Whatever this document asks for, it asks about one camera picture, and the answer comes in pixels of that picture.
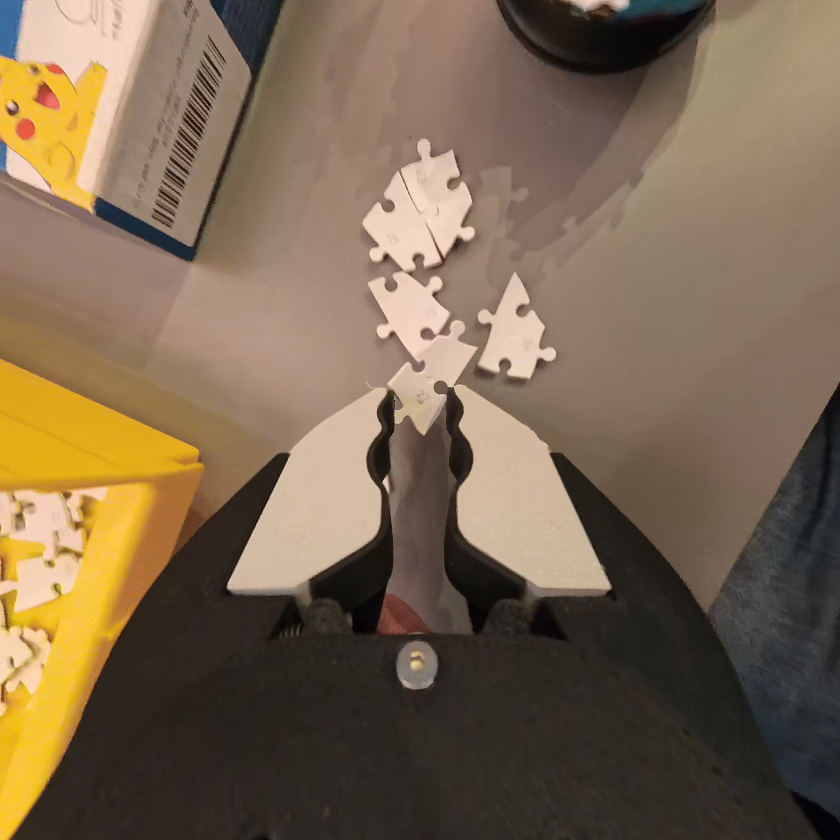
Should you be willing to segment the group of puzzle pieces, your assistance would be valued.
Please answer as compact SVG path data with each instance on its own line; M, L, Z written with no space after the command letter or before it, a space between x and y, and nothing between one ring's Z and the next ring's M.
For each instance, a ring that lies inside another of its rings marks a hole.
M435 153L428 139L416 142L416 156L401 166L362 222L371 240L370 260L390 261L391 278L369 281L369 290L384 321L377 328L380 339L395 338L420 370L417 356L432 339L448 331L454 321L438 299L441 276L417 279L418 267L437 269L457 245L475 236L468 224L473 197L461 178L453 150ZM497 375L506 368L508 378L531 380L542 364L556 360L557 351L544 342L546 325L532 306L529 291L513 271L493 309L483 308L476 322L487 329L476 367Z

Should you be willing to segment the yellow cardboard box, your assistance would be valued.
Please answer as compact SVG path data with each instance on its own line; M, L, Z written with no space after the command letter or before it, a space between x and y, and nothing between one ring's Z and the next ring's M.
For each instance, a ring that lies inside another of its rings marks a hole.
M198 451L1 363L1 492L107 486L44 678L2 730L1 835L11 838L67 750L118 635L169 562L203 473Z

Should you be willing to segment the blue printed puzzle carton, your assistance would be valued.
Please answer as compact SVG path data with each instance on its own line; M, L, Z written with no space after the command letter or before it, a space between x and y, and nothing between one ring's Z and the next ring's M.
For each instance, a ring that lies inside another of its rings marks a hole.
M281 1L2 1L2 186L192 261Z

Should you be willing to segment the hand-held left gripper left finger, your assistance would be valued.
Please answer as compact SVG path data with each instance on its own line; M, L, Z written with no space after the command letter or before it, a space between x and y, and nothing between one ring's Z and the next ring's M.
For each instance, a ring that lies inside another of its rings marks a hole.
M285 596L299 613L336 602L374 634L393 572L394 395L374 388L315 426L287 455L227 580L238 596Z

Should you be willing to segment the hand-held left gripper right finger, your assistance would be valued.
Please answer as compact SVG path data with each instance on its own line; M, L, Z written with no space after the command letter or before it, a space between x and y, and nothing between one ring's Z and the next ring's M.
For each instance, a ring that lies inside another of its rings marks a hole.
M550 447L529 425L465 385L447 393L452 476L445 573L480 634L503 602L524 614L542 602L613 599Z

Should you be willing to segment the single white puzzle piece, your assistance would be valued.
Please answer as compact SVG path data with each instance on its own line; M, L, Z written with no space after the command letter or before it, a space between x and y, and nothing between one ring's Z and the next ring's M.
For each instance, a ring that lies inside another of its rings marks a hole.
M444 382L451 387L473 359L478 348L462 341L466 325L454 320L446 333L441 332L417 356L430 385Z
M416 371L412 364L404 363L388 381L395 403L395 425L410 420L420 435L426 435L445 407L446 397L435 391L437 382L446 382L446 372L439 363L424 362Z

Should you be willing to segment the black round container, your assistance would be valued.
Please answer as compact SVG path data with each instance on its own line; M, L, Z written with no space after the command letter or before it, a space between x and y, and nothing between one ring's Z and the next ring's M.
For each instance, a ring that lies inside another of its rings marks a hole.
M497 1L502 19L532 55L555 67L605 75L645 67L695 34L717 5L664 22L610 23L564 1Z

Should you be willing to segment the pile of white puzzle pieces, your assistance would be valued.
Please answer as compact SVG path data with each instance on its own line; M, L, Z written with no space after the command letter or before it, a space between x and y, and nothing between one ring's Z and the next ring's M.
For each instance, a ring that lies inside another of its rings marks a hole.
M18 724L44 678L108 486L1 492L2 730Z

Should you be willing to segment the dark blue cloth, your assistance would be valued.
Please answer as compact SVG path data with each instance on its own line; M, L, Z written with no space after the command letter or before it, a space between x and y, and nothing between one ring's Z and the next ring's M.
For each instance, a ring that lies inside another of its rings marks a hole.
M709 618L776 769L820 836L838 838L838 389Z

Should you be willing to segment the partly built puzzle ball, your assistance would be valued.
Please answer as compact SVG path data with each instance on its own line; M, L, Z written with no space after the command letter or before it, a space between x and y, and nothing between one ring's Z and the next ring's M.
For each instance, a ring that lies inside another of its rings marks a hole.
M610 23L664 22L693 14L708 1L564 1L576 14L600 17Z

